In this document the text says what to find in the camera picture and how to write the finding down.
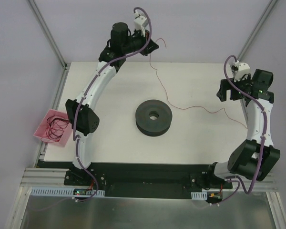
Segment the pink plastic box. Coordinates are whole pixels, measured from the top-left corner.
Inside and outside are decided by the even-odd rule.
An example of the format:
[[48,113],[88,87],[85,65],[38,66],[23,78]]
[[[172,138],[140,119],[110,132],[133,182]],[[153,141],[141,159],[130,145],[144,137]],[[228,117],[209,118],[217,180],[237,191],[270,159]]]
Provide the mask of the pink plastic box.
[[49,109],[33,136],[43,143],[65,147],[71,133],[72,127],[67,114]]

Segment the black cable spool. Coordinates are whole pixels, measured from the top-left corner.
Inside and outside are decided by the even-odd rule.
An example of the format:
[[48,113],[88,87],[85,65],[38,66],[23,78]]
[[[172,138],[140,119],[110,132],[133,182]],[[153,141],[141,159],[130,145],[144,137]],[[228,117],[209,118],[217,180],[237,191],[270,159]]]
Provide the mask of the black cable spool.
[[135,111],[135,122],[138,130],[150,137],[165,134],[173,119],[171,108],[160,100],[147,100]]

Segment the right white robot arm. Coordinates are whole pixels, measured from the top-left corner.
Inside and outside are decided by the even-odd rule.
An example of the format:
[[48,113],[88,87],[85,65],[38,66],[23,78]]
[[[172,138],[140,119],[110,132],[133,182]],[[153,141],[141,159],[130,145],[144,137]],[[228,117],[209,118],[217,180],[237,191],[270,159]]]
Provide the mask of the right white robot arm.
[[234,78],[220,81],[217,97],[244,102],[242,109],[247,119],[247,136],[230,155],[225,163],[215,162],[205,175],[207,187],[216,188],[225,184],[226,178],[245,177],[256,182],[263,181],[280,158],[280,150],[274,147],[271,138],[270,116],[274,103],[274,93],[268,91],[274,75],[257,69],[254,74],[245,74],[240,80]]

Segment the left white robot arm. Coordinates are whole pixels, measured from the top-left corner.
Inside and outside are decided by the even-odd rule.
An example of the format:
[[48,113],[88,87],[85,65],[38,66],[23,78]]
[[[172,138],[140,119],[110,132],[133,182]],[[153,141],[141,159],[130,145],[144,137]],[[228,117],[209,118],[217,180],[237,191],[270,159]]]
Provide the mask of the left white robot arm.
[[96,104],[127,58],[138,53],[147,56],[158,49],[158,45],[151,39],[151,34],[152,27],[149,22],[135,23],[134,31],[130,31],[124,22],[115,23],[90,82],[75,99],[68,99],[65,103],[73,129],[72,138],[76,143],[73,165],[80,169],[75,173],[74,179],[82,186],[91,181],[91,174],[85,169],[92,162],[92,154],[86,149],[86,144],[100,123],[94,111]]

